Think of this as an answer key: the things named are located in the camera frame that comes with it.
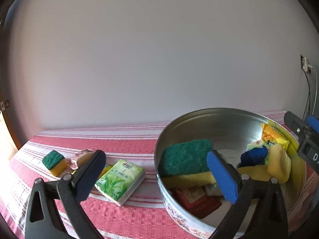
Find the dark blue yarn ball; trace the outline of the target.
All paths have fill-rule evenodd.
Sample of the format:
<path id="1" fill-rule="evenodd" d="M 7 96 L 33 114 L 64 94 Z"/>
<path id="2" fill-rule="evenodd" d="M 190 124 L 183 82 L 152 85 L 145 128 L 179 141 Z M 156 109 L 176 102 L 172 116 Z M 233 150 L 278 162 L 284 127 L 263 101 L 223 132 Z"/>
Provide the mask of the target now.
<path id="1" fill-rule="evenodd" d="M 252 148 L 241 155 L 241 161 L 237 167 L 263 165 L 267 155 L 268 149 L 266 146 Z"/>

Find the red snack packet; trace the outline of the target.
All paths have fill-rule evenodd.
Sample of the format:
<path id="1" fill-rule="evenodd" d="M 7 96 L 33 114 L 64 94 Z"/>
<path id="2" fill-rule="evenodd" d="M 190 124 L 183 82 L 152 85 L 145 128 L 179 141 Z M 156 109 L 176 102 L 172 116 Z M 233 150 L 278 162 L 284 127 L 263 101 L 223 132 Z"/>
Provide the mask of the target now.
<path id="1" fill-rule="evenodd" d="M 217 210 L 221 201 L 214 196 L 207 195 L 202 187 L 175 188 L 172 190 L 174 199 L 190 214 L 203 219 Z"/>

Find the green tissue pack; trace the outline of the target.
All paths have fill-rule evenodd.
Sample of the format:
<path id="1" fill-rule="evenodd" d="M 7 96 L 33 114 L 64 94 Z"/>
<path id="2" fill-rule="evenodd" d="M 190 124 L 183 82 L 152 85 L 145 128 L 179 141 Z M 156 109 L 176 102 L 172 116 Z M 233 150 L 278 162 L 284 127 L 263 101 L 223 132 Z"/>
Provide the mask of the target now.
<path id="1" fill-rule="evenodd" d="M 119 207 L 146 178 L 145 169 L 121 159 L 95 183 L 96 189 Z"/>

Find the brass door knob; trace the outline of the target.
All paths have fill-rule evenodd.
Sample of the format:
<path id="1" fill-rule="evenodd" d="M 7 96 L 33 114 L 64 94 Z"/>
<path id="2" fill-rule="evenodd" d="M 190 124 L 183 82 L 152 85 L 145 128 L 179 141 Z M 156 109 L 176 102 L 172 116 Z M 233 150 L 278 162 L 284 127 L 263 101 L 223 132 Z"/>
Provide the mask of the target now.
<path id="1" fill-rule="evenodd" d="M 9 107 L 10 107 L 10 101 L 9 100 L 1 101 L 1 110 L 2 111 L 8 109 Z"/>

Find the wall socket with plugs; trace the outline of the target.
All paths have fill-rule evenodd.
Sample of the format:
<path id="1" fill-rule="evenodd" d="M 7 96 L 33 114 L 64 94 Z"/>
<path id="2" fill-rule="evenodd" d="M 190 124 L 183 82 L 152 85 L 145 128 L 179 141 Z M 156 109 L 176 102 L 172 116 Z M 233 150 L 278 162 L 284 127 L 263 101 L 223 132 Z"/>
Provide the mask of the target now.
<path id="1" fill-rule="evenodd" d="M 304 57 L 303 55 L 301 55 L 301 68 L 306 73 L 310 72 L 310 70 L 313 69 L 309 62 L 309 59 L 307 57 Z"/>

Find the wooden door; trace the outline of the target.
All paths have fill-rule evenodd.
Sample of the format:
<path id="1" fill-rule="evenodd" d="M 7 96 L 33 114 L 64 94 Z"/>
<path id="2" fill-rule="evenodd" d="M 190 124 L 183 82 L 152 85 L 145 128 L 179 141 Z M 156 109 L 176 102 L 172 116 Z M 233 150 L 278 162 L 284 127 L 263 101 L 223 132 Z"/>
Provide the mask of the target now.
<path id="1" fill-rule="evenodd" d="M 5 101 L 2 92 L 1 101 Z M 12 127 L 7 109 L 1 110 L 1 159 L 11 160 L 20 148 L 21 143 Z"/>

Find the yellow green scrub sponge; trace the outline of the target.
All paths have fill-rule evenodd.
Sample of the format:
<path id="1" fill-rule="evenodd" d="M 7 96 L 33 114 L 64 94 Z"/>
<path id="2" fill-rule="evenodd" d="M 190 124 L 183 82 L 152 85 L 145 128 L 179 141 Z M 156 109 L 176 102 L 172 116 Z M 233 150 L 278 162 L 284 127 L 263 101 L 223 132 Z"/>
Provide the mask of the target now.
<path id="1" fill-rule="evenodd" d="M 207 165 L 207 154 L 213 150 L 208 139 L 197 139 L 167 147 L 157 167 L 166 189 L 191 188 L 215 184 Z"/>
<path id="2" fill-rule="evenodd" d="M 58 177 L 67 169 L 67 161 L 65 157 L 57 151 L 51 151 L 43 159 L 42 163 L 46 169 L 55 177 Z"/>

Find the yellow sponge cloth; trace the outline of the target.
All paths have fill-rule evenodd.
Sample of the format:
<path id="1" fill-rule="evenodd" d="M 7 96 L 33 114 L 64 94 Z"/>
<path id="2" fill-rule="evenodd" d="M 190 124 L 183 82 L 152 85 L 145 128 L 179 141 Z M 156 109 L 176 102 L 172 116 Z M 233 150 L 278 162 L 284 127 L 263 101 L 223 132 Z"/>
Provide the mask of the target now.
<path id="1" fill-rule="evenodd" d="M 291 172 L 291 160 L 281 144 L 275 144 L 268 151 L 268 164 L 239 167 L 240 174 L 248 174 L 253 180 L 268 181 L 276 178 L 280 184 L 286 183 Z"/>

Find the pink floral snack wrapper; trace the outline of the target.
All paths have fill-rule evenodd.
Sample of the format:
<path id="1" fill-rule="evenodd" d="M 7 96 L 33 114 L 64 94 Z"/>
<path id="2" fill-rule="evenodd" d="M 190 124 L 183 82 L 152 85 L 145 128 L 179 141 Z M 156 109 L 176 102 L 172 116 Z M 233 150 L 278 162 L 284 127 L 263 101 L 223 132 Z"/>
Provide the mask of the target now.
<path id="1" fill-rule="evenodd" d="M 85 164 L 93 156 L 94 153 L 95 152 L 90 149 L 80 151 L 68 160 L 68 167 L 72 170 L 76 170 L 78 167 Z"/>

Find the red white striped bedspread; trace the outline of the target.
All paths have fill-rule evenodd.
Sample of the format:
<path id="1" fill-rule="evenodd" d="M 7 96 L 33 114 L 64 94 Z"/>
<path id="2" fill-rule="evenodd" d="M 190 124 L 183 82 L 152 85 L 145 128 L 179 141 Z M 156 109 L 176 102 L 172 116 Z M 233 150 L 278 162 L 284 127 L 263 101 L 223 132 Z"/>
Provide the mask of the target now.
<path id="1" fill-rule="evenodd" d="M 1 214 L 19 238 L 24 237 L 27 204 L 33 182 L 55 177 L 42 159 L 53 150 L 66 158 L 84 149 L 101 149 L 108 164 L 126 159 L 146 171 L 146 179 L 121 207 L 93 190 L 82 208 L 105 238 L 196 238 L 167 213 L 155 167 L 155 148 L 166 123 L 107 128 L 42 131 L 29 140 L 11 160 L 1 161 Z M 292 216 L 290 230 L 297 228 L 310 209 L 318 185 L 317 174 L 306 164 L 305 188 Z"/>

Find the round metal cookie tin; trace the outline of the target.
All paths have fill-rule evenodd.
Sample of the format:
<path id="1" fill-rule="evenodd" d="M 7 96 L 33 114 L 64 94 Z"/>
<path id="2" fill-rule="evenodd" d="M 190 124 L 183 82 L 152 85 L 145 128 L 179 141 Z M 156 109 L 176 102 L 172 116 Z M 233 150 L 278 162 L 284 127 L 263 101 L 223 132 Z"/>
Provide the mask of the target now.
<path id="1" fill-rule="evenodd" d="M 284 127 L 284 114 L 265 117 L 244 110 L 211 108 L 187 113 L 172 121 L 160 134 L 155 148 L 155 166 L 158 166 L 163 151 L 173 144 L 195 139 L 208 139 L 215 150 L 226 161 L 237 166 L 247 145 L 262 138 L 262 124 L 270 126 L 290 141 L 287 154 L 291 159 L 291 173 L 288 181 L 281 186 L 289 217 L 305 188 L 306 163 L 296 153 L 298 141 L 288 128 Z M 156 175 L 164 207 L 169 216 L 182 229 L 197 238 L 208 238 L 220 224 L 231 207 L 231 202 L 222 199 L 222 205 L 203 219 L 196 218 L 185 210 L 169 193 L 159 174 Z"/>

